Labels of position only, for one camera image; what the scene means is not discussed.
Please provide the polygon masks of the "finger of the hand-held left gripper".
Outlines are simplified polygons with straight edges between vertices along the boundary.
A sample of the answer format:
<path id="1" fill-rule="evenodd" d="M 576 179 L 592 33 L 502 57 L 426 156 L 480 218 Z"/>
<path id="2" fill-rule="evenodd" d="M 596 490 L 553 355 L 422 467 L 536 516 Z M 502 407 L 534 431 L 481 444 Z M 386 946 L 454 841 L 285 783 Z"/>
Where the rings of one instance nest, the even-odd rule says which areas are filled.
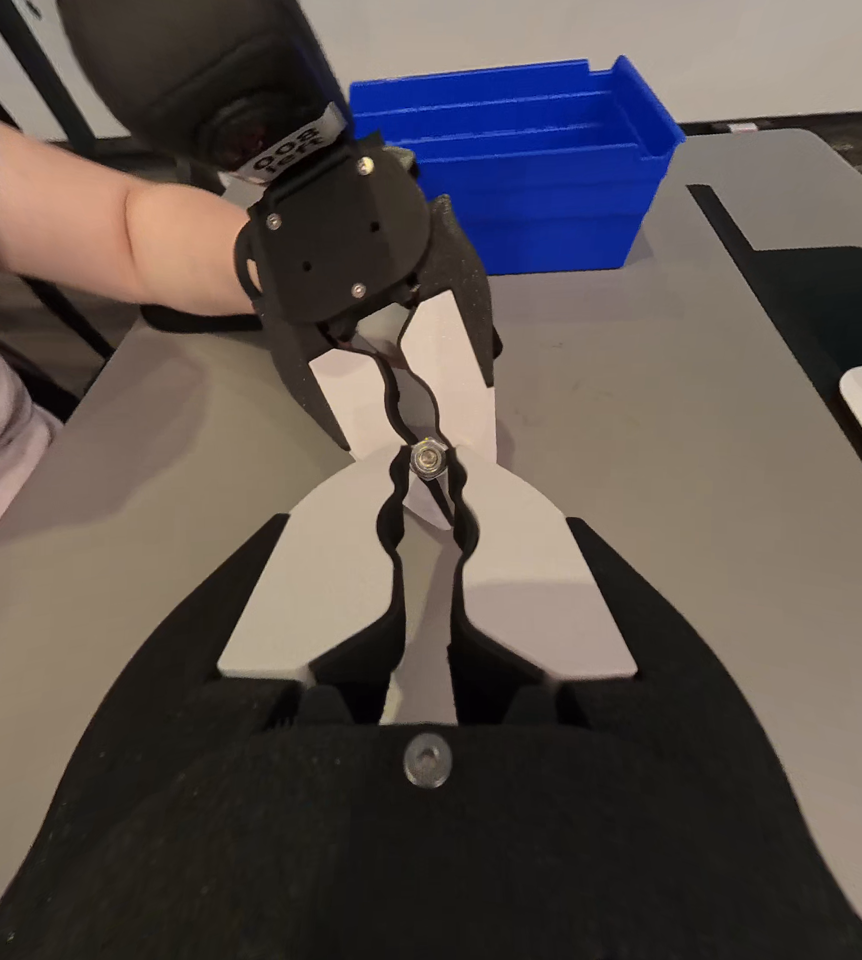
<path id="1" fill-rule="evenodd" d="M 497 459 L 495 390 L 485 383 L 451 291 L 416 306 L 401 333 L 401 353 L 434 404 L 437 437 Z"/>
<path id="2" fill-rule="evenodd" d="M 426 389 L 400 358 L 365 340 L 331 346 L 309 362 L 310 374 L 356 461 L 379 450 L 408 447 L 437 437 L 436 412 Z M 444 481 L 425 482 L 411 470 L 405 506 L 439 529 L 452 528 L 454 512 Z"/>

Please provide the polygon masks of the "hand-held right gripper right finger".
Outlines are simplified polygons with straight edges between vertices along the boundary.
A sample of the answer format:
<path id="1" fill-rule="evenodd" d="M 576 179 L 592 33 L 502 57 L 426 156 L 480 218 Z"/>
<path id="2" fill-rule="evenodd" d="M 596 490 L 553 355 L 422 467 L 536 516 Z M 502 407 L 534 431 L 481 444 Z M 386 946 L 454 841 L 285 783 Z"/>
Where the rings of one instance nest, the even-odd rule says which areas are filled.
<path id="1" fill-rule="evenodd" d="M 637 663 L 567 518 L 541 491 L 469 446 L 448 471 L 459 624 L 552 684 L 629 679 Z"/>

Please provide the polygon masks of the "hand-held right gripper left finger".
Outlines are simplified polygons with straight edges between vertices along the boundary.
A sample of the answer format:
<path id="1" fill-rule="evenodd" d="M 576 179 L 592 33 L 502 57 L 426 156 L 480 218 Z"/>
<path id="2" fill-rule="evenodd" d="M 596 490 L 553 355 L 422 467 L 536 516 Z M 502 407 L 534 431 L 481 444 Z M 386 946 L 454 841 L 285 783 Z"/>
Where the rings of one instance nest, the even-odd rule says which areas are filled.
<path id="1" fill-rule="evenodd" d="M 218 661 L 228 678 L 385 685 L 404 652 L 410 450 L 387 446 L 288 514 Z"/>

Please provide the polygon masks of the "blue plastic bin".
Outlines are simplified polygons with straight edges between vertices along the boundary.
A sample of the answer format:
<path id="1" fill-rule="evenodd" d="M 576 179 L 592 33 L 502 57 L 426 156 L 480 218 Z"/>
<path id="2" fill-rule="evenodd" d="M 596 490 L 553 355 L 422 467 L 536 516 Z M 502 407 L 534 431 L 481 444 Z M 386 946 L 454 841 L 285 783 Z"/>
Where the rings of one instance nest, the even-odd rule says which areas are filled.
<path id="1" fill-rule="evenodd" d="M 623 55 L 361 80 L 350 107 L 414 153 L 493 277 L 622 268 L 685 141 Z"/>

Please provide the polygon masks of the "person's left forearm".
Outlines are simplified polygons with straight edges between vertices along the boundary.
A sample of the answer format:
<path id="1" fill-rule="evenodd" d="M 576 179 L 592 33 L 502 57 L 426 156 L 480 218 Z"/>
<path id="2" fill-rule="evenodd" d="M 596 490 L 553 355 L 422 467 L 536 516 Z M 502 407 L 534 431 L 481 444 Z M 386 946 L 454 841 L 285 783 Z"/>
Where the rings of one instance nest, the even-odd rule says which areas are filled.
<path id="1" fill-rule="evenodd" d="M 0 122 L 0 272 L 196 316 L 254 312 L 238 279 L 245 210 L 151 182 Z"/>

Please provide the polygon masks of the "black wrist band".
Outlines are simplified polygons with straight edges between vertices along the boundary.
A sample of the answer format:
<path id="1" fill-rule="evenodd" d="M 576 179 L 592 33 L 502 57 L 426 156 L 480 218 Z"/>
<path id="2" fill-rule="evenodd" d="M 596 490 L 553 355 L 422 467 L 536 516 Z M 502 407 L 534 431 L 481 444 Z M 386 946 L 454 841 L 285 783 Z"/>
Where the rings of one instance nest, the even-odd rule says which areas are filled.
<path id="1" fill-rule="evenodd" d="M 250 216 L 247 216 L 244 224 L 237 234 L 234 244 L 234 270 L 240 287 L 242 288 L 247 299 L 250 301 L 252 312 L 257 318 L 262 320 L 265 318 L 267 313 L 267 291 L 268 289 L 272 289 L 273 280 L 272 272 L 269 270 L 268 260 L 265 257 L 265 254 L 262 252 L 262 249 L 255 239 L 255 236 L 256 233 L 254 223 Z M 255 263 L 257 263 L 258 267 L 263 294 L 256 300 L 251 300 L 247 295 L 245 287 L 242 286 L 242 281 L 245 280 L 246 258 L 253 259 Z"/>

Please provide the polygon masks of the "black wrist rest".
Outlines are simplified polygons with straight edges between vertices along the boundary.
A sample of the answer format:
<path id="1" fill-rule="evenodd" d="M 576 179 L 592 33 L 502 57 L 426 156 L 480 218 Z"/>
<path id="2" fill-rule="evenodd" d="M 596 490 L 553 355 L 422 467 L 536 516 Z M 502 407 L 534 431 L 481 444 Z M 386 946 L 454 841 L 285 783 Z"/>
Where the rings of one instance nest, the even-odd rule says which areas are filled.
<path id="1" fill-rule="evenodd" d="M 197 315 L 158 304 L 142 304 L 139 312 L 152 329 L 176 335 L 262 332 L 258 316 L 249 314 Z"/>

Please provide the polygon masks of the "black metal screen stand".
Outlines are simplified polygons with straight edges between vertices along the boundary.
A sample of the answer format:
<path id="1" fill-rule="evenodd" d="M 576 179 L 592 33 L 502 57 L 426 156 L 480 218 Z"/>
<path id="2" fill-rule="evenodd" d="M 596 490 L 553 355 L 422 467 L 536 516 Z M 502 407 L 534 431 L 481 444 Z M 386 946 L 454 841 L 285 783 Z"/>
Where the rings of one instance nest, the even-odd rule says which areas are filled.
<path id="1" fill-rule="evenodd" d="M 144 149 L 84 77 L 54 1 L 0 1 L 0 120 L 94 160 Z"/>

